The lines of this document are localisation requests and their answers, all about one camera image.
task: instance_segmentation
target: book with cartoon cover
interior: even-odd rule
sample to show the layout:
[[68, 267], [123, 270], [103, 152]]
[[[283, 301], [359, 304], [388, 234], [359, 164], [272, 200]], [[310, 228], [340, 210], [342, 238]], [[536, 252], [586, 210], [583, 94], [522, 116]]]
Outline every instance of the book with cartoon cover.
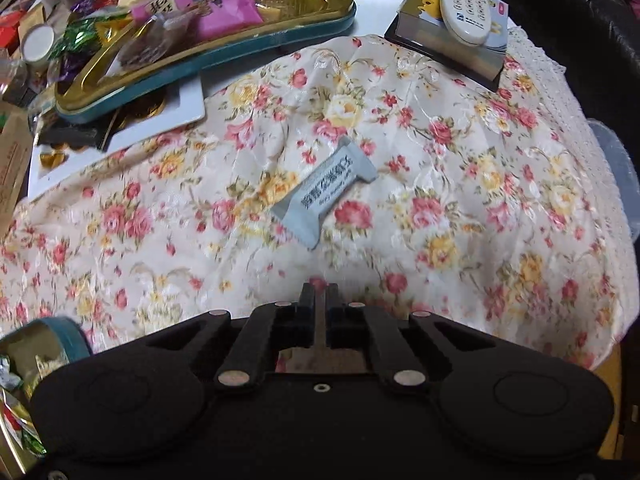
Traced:
[[493, 80], [500, 73], [506, 54], [509, 6], [501, 0], [488, 2], [491, 31], [481, 46], [467, 46], [452, 37], [442, 20], [440, 0], [404, 0], [398, 10], [395, 34], [425, 47], [428, 52], [435, 51], [456, 64], [468, 67], [480, 75], [483, 81]]

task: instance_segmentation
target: gold tin tray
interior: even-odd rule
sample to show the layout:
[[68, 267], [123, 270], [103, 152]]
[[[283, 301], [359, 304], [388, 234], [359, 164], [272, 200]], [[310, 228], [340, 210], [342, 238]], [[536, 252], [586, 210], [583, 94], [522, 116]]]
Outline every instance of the gold tin tray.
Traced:
[[206, 41], [165, 57], [149, 66], [140, 68], [125, 75], [105, 78], [100, 81], [111, 65], [120, 47], [132, 37], [140, 34], [141, 29], [131, 23], [123, 28], [117, 37], [103, 47], [76, 76], [71, 86], [64, 94], [58, 92], [56, 85], [56, 103], [58, 110], [72, 114], [94, 101], [115, 92], [127, 85], [133, 84], [153, 72], [171, 63], [183, 60], [194, 54], [219, 48], [229, 43], [254, 38], [263, 34], [271, 34], [290, 28], [303, 27], [312, 23], [338, 20], [345, 17], [351, 10], [353, 0], [255, 0], [259, 6], [280, 10], [280, 20], [273, 23], [263, 23], [257, 27], [246, 28], [230, 36]]

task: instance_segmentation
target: floral tablecloth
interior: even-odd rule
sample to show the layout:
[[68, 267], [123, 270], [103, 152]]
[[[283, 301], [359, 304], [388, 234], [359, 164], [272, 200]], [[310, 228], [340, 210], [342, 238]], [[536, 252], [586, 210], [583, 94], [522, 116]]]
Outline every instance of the floral tablecloth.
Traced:
[[[524, 68], [543, 59], [525, 41], [512, 32], [496, 94], [377, 36], [243, 77], [205, 120], [18, 207], [0, 246], [2, 332], [65, 315], [100, 351], [213, 308], [295, 300], [311, 280], [593, 367], [638, 313], [635, 261], [602, 152], [579, 110], [567, 119], [568, 90], [562, 104], [536, 86], [548, 75]], [[308, 251], [269, 209], [340, 136], [379, 177], [340, 198]]]

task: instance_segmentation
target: cardboard box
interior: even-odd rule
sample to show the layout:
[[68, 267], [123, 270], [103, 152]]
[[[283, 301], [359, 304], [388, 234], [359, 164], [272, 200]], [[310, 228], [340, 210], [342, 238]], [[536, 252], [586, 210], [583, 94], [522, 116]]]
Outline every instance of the cardboard box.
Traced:
[[0, 240], [13, 221], [15, 204], [33, 149], [27, 112], [0, 101], [1, 114], [7, 114], [8, 118], [0, 133]]

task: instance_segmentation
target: teal tin rim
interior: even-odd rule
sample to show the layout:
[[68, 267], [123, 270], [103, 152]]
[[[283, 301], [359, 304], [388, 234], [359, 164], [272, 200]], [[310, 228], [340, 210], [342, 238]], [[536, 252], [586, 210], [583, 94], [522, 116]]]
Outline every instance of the teal tin rim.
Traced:
[[89, 123], [98, 117], [133, 101], [133, 99], [137, 99], [144, 94], [177, 81], [178, 79], [193, 75], [200, 70], [277, 46], [297, 43], [299, 41], [316, 40], [318, 38], [325, 38], [328, 36], [338, 36], [341, 32], [347, 30], [347, 28], [351, 26], [355, 15], [356, 4], [354, 3], [351, 6], [350, 12], [339, 20], [313, 23], [311, 25], [305, 25], [304, 27], [291, 28], [289, 30], [258, 36], [257, 38], [249, 38], [248, 40], [226, 44], [220, 48], [209, 50], [208, 52], [204, 52], [176, 64], [169, 65], [167, 68], [159, 70], [157, 73], [138, 81], [133, 85], [121, 88], [101, 99], [98, 99], [95, 103], [92, 103], [73, 114], [68, 114], [63, 110], [58, 110], [58, 115], [65, 121], [72, 124]]

